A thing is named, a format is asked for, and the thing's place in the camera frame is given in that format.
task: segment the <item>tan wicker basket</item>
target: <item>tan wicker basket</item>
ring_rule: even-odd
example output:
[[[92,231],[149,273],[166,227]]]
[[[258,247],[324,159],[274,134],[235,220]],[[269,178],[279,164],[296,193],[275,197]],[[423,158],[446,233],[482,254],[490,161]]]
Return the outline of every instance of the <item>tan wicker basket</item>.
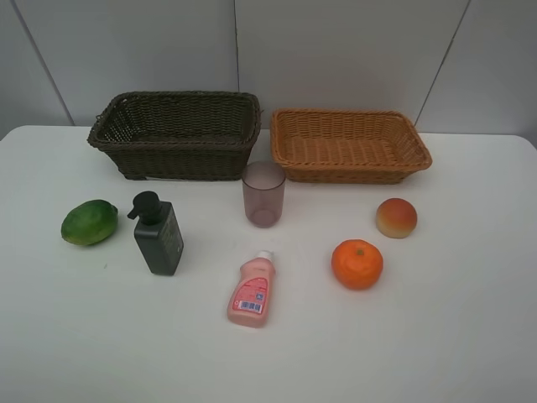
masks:
[[[393,184],[432,164],[397,112],[279,109],[270,132],[272,156],[292,181]]]

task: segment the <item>pink lotion bottle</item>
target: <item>pink lotion bottle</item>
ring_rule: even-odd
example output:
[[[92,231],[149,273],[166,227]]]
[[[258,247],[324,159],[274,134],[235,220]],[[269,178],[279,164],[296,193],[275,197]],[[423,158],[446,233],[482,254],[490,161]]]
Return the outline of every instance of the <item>pink lotion bottle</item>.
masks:
[[[262,250],[241,267],[241,280],[227,306],[227,318],[237,325],[261,327],[269,313],[272,282],[276,269],[273,254]]]

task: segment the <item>wicker basket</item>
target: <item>wicker basket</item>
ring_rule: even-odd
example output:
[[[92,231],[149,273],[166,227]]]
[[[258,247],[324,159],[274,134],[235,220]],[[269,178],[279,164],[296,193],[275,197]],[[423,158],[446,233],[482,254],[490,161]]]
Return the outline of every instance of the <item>wicker basket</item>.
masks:
[[[234,181],[258,137],[258,99],[238,92],[129,92],[97,117],[88,143],[127,179]]]
[[[300,182],[393,184],[432,164],[414,125],[397,112],[279,109],[271,148]]]

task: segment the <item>white table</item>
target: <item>white table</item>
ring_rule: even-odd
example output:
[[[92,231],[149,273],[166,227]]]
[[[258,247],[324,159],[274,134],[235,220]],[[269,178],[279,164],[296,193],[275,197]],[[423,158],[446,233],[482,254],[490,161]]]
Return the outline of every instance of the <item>white table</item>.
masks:
[[[537,152],[518,137],[424,134],[434,163],[397,186],[288,182],[284,215],[257,229],[240,181],[126,181],[88,128],[23,127],[0,142],[0,401],[5,403],[537,401]],[[269,155],[263,133],[253,158]],[[185,252],[152,275],[125,214],[140,191],[174,203]],[[405,240],[374,226],[411,201]],[[60,225],[102,198],[107,242]],[[366,292],[333,278],[331,251],[383,253]],[[263,329],[231,324],[239,266],[275,252]]]

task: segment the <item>pink plastic cup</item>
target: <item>pink plastic cup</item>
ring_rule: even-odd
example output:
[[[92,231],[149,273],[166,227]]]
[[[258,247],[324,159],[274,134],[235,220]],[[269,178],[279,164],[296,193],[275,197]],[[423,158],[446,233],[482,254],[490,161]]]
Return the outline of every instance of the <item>pink plastic cup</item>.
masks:
[[[282,217],[285,172],[270,161],[249,164],[242,173],[246,217],[256,227],[272,227]]]

